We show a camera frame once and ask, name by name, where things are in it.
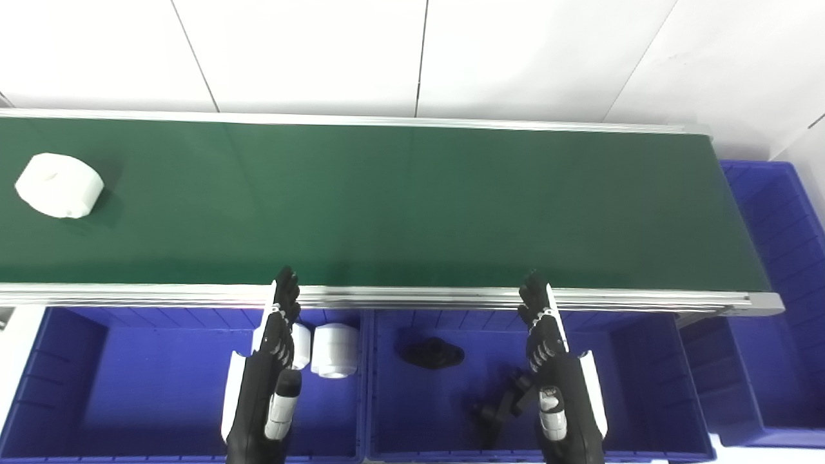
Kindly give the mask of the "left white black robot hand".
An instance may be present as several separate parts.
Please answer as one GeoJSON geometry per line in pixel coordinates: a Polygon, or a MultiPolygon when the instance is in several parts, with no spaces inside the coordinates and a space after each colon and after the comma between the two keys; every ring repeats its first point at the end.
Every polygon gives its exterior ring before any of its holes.
{"type": "Polygon", "coordinates": [[[298,277],[283,267],[249,356],[233,353],[225,385],[221,435],[227,463],[284,463],[302,374],[293,367],[293,324],[300,314],[298,277]]]}

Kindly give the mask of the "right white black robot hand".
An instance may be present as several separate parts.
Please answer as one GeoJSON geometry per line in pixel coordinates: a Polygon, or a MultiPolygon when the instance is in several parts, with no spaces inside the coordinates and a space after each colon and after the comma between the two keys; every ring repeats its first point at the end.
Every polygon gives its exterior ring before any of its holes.
{"type": "Polygon", "coordinates": [[[603,463],[607,432],[592,353],[571,353],[553,290],[539,271],[519,287],[525,357],[538,400],[536,439],[546,463],[603,463]]]}

